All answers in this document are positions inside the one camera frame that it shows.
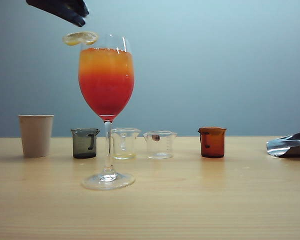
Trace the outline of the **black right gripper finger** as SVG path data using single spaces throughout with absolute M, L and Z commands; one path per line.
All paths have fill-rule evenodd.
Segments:
M 58 17 L 87 17 L 89 10 L 83 0 L 58 0 L 56 15 Z

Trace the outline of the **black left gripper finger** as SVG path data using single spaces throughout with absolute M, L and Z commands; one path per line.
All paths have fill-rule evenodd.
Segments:
M 83 0 L 26 0 L 26 3 L 77 27 L 86 24 L 86 4 Z

